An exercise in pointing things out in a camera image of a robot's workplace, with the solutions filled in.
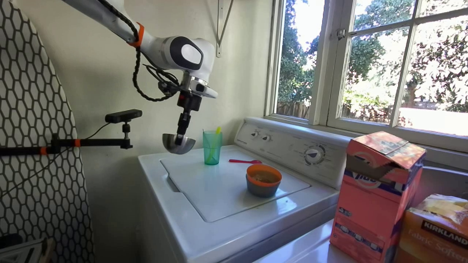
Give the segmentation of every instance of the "window pane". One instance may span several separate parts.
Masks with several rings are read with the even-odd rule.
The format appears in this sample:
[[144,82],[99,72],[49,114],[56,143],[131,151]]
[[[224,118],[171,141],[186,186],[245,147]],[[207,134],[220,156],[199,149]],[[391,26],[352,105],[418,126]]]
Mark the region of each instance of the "window pane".
[[354,31],[411,19],[415,0],[357,0]]
[[276,113],[308,118],[324,0],[286,0]]
[[420,16],[445,13],[468,7],[468,0],[423,0]]
[[341,117],[390,122],[407,37],[405,27],[351,39]]
[[468,136],[468,15],[417,27],[399,126]]

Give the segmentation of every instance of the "pink spoon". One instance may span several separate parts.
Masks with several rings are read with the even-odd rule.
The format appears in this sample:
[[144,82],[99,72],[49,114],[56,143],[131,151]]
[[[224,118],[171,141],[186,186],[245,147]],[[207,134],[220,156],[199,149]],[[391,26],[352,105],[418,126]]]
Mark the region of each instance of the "pink spoon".
[[229,159],[229,162],[240,162],[240,163],[251,163],[251,164],[262,163],[262,161],[260,160],[243,161],[243,160],[237,160],[237,159]]

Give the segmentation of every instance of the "orange ring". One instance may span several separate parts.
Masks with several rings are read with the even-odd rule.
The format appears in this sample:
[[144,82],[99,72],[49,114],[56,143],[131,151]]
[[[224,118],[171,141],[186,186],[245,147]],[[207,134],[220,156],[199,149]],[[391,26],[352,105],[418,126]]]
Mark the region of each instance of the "orange ring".
[[[276,179],[278,181],[274,182],[274,183],[264,183],[264,182],[260,182],[260,181],[257,181],[255,180],[254,178],[252,178],[252,175],[255,173],[255,172],[268,172],[268,173],[271,173],[273,174]],[[281,179],[283,179],[281,173],[276,170],[275,168],[271,167],[271,166],[268,166],[268,165],[264,165],[264,164],[254,164],[254,165],[251,165],[247,168],[247,180],[255,185],[258,185],[258,186],[261,186],[261,187],[272,187],[272,186],[275,186],[275,185],[278,185],[280,182],[281,182]]]
[[135,47],[135,48],[141,46],[141,42],[143,41],[143,34],[145,33],[145,27],[138,22],[137,24],[140,25],[140,29],[138,30],[138,41],[133,42],[133,43],[128,43],[130,46]]

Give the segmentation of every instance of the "dial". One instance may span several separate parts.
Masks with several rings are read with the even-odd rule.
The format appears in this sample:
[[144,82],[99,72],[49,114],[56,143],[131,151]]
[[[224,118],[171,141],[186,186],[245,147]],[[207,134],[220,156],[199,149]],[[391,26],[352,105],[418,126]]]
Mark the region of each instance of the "dial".
[[321,145],[312,146],[304,152],[304,160],[307,164],[319,164],[325,156],[325,148]]

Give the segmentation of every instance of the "white window frame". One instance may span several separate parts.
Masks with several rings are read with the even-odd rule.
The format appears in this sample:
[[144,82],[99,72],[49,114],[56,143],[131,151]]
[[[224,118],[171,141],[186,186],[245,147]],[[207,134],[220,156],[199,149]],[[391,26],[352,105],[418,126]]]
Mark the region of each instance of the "white window frame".
[[[313,95],[309,108],[309,119],[283,116],[274,113],[276,112],[277,105],[276,94],[278,92],[280,70],[279,60],[281,58],[285,17],[285,0],[274,0],[267,96],[264,113],[265,118],[350,137],[357,137],[377,131],[387,131],[425,147],[428,150],[426,159],[429,161],[468,170],[468,139],[396,126],[398,119],[397,114],[401,106],[401,98],[405,85],[404,77],[406,76],[406,71],[410,62],[409,51],[413,44],[413,32],[416,31],[417,25],[460,15],[468,15],[468,8],[465,8],[447,13],[418,17],[422,1],[423,0],[416,0],[413,16],[408,21],[359,31],[359,35],[364,35],[402,26],[409,27],[409,37],[403,56],[402,72],[395,96],[395,106],[390,119],[391,123],[390,125],[385,125],[339,117],[342,101],[341,87],[345,80],[345,67],[347,67],[348,62],[345,61],[345,59],[338,58],[348,57],[346,54],[350,50],[351,37],[357,35],[355,32],[349,32],[354,22],[356,0],[325,0],[322,33],[319,37],[317,68],[315,70],[314,86],[312,90]],[[341,40],[338,40],[337,37],[339,29],[346,29],[346,37]]]

